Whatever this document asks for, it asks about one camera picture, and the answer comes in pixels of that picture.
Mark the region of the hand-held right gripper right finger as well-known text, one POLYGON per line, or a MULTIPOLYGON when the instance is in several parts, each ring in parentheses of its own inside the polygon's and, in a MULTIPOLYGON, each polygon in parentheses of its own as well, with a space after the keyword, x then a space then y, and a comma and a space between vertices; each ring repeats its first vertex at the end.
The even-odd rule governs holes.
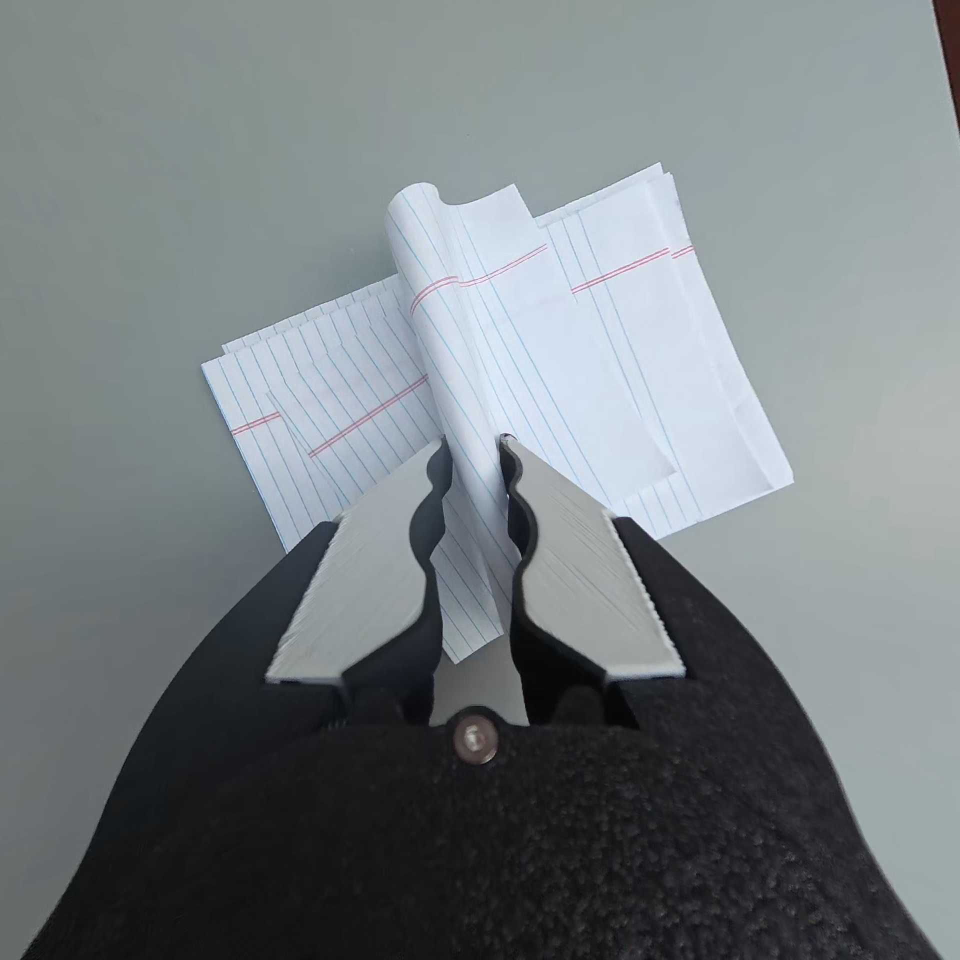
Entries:
POLYGON ((618 532, 617 517, 511 434, 498 442, 508 496, 510 656, 527 720, 563 704, 630 725, 624 685, 678 681, 680 653, 618 532))

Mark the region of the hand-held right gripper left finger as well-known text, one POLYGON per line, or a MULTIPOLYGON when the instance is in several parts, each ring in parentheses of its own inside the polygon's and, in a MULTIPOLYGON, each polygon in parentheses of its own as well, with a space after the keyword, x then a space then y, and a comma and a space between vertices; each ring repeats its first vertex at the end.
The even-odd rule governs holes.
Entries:
POLYGON ((385 693, 407 722, 429 723, 443 653, 432 555, 451 481, 449 445, 436 438, 341 512, 267 683, 331 687, 348 708, 385 693))

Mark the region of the lined paper sheet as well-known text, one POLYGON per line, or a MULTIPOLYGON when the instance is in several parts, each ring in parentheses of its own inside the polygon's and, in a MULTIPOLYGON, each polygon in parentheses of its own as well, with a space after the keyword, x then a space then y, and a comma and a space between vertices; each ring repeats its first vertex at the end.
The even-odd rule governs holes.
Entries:
POLYGON ((510 434, 606 507, 674 473, 604 335, 519 190, 465 204, 430 183, 390 201, 390 251, 499 635, 520 554, 499 459, 510 434))

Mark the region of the grey desk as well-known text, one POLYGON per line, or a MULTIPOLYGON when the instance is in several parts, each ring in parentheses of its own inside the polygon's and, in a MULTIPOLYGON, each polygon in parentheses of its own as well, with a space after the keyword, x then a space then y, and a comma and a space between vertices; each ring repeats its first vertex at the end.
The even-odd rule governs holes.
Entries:
POLYGON ((795 482, 664 546, 958 958, 958 130, 930 2, 2 2, 2 958, 282 546, 201 372, 404 186, 662 162, 795 482))

